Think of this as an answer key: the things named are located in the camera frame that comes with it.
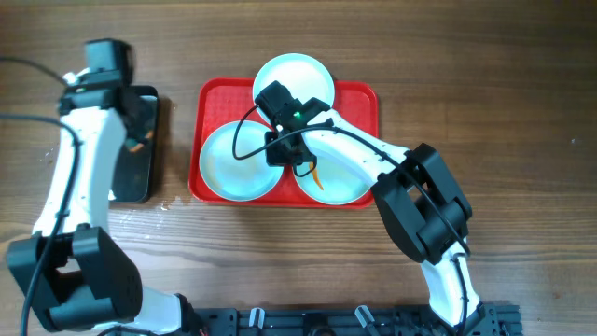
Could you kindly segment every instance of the table top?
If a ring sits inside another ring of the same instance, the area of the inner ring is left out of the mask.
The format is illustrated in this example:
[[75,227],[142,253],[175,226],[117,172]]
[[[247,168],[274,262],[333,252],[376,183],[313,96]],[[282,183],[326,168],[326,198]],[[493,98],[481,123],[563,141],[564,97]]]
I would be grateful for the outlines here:
[[[111,234],[145,285],[195,307],[373,307],[426,303],[420,266],[365,210],[203,204],[187,177],[198,92],[253,77],[287,52],[380,98],[385,141],[435,147],[474,209],[475,290],[521,306],[525,335],[597,332],[597,8],[590,2],[8,0],[0,50],[59,73],[82,44],[114,37],[136,52],[136,82],[164,102],[156,192],[113,205]],[[56,116],[61,88],[0,66],[0,111]],[[28,238],[46,199],[58,131],[0,122],[0,255]],[[0,334],[23,296],[0,260]],[[42,333],[35,317],[32,333]]]

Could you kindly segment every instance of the red tray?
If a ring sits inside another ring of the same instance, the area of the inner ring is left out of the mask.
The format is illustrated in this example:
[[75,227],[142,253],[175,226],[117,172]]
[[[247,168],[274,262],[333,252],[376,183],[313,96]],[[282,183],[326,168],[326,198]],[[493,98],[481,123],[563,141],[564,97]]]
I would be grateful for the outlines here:
[[[379,135],[378,102],[377,96],[371,87],[362,82],[352,81],[336,81],[334,85],[336,87],[334,109],[348,122],[377,137]],[[253,105],[252,78],[218,77],[211,79],[201,88],[199,106],[197,107],[195,140],[188,174],[188,188],[193,196],[203,202],[213,204],[312,208],[360,209],[373,202],[373,196],[368,192],[360,199],[345,205],[319,203],[300,189],[292,174],[291,167],[285,167],[278,184],[270,192],[256,200],[232,202],[214,194],[201,178],[199,155],[203,143],[218,127],[239,120]],[[269,126],[257,112],[254,112],[249,120]]]

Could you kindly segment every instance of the plate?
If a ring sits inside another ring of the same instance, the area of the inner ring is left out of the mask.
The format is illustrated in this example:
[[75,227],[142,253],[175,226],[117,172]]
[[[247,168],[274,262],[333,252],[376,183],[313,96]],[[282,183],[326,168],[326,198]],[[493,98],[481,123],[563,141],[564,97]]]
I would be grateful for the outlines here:
[[[253,101],[274,80],[286,86],[290,94],[303,104],[315,97],[330,106],[334,105],[336,91],[332,76],[323,64],[311,56],[289,53],[275,57],[263,65],[253,84]],[[270,119],[260,108],[257,113],[270,123]]]
[[[299,175],[309,171],[306,163],[297,167]],[[317,176],[323,190],[319,188],[311,174],[304,177],[295,176],[298,186],[307,196],[319,203],[343,205],[352,203],[367,193],[369,187],[355,175],[347,172],[335,162],[317,157]]]
[[[268,193],[280,180],[284,167],[270,167],[265,151],[246,160],[232,156],[232,138],[238,125],[233,121],[209,135],[199,156],[201,177],[218,196],[234,202],[246,202]],[[239,131],[236,152],[239,156],[265,144],[270,129],[258,122],[245,121]]]

